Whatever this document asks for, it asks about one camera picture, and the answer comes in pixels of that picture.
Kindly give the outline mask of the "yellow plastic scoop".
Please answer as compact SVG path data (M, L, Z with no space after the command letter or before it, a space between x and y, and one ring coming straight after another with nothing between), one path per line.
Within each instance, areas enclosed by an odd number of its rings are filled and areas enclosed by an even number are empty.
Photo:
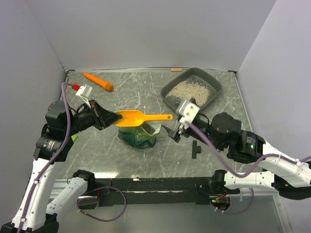
M139 110L116 111L122 118L114 123L118 127L138 127L146 121L171 121L172 114L145 115Z

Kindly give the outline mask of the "green litter bag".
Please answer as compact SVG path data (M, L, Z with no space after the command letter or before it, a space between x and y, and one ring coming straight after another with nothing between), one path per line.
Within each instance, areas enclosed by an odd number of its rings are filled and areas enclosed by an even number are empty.
M118 138L136 149L153 148L160 133L161 124L144 122L138 127L118 127Z

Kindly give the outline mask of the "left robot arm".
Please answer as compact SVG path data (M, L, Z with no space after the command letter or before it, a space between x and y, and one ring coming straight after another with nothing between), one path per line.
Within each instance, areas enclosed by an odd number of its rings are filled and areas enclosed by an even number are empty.
M78 197L91 195L96 189L94 173L78 170L61 193L50 200L57 174L73 146L72 135L90 127L103 130L122 117L102 108L95 100L73 111L59 100L48 107L45 118L23 201L13 220L1 227L2 233L56 233L60 221Z

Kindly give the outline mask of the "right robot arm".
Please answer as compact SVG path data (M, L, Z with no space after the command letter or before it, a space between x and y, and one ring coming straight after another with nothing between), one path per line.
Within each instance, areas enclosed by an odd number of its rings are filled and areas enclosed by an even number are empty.
M209 145L216 155L227 150L228 159L250 165L246 172L233 171L228 164L224 164L225 170L216 170L211 184L215 192L257 188L291 200L310 198L310 159L299 160L280 152L257 134L242 130L242 123L225 112L212 120L203 118L205 115L198 113L190 127L180 124L175 131L164 129L175 142L181 136L191 136Z

